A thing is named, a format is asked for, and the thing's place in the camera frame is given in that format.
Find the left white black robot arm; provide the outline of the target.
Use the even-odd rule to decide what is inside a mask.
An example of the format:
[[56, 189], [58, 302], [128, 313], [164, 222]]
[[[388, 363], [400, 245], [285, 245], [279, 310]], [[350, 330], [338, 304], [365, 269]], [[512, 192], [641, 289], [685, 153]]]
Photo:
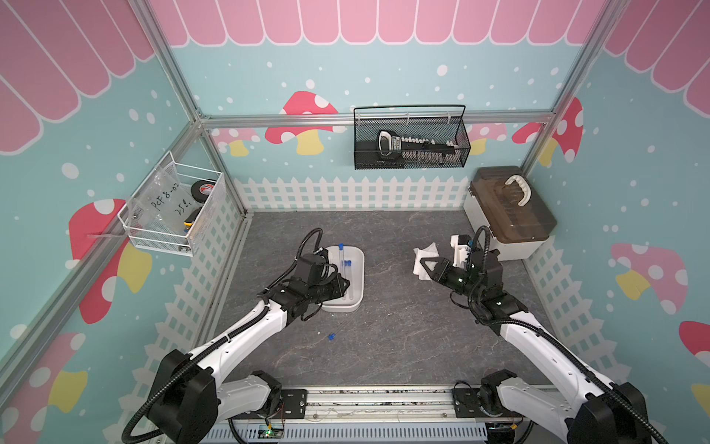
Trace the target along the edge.
[[241, 320], [188, 353], [174, 350], [158, 366], [144, 404], [127, 421], [124, 443], [160, 436], [174, 443], [199, 443], [213, 426], [244, 413], [270, 419], [281, 407], [281, 384], [263, 371], [229, 382], [232, 371], [262, 343], [300, 320], [318, 314], [324, 303], [339, 299], [349, 281], [321, 246], [323, 230], [312, 229], [290, 267], [257, 296], [257, 304]]

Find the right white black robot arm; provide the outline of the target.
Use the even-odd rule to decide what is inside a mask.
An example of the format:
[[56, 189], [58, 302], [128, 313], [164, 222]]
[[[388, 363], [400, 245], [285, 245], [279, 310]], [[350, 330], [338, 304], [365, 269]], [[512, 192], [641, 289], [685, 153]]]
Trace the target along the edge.
[[478, 399], [484, 414], [521, 414], [566, 443], [665, 442], [634, 385], [617, 384], [586, 364], [504, 289], [497, 252], [474, 248], [458, 264], [445, 257], [416, 262], [431, 281], [465, 297], [463, 307], [475, 321], [519, 350], [557, 390], [539, 390], [499, 370], [481, 381]]

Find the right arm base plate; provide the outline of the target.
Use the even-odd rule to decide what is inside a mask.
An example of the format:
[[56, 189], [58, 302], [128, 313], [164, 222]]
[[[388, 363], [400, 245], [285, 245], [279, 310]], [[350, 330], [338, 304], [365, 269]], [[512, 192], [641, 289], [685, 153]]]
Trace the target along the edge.
[[453, 408], [458, 419], [482, 419], [484, 421], [518, 421], [523, 420], [520, 414], [510, 412], [506, 409], [491, 412], [482, 407], [479, 398], [479, 388], [469, 388], [467, 386], [456, 386], [451, 389]]

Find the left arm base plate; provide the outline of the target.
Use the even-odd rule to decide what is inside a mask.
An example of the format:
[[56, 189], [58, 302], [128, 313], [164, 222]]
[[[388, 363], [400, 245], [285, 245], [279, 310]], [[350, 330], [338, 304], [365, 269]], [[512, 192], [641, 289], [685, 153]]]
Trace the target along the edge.
[[278, 399], [269, 398], [266, 405], [256, 412], [246, 412], [233, 416], [235, 420], [260, 419], [270, 421], [281, 419], [304, 419], [308, 401], [307, 390], [281, 390]]

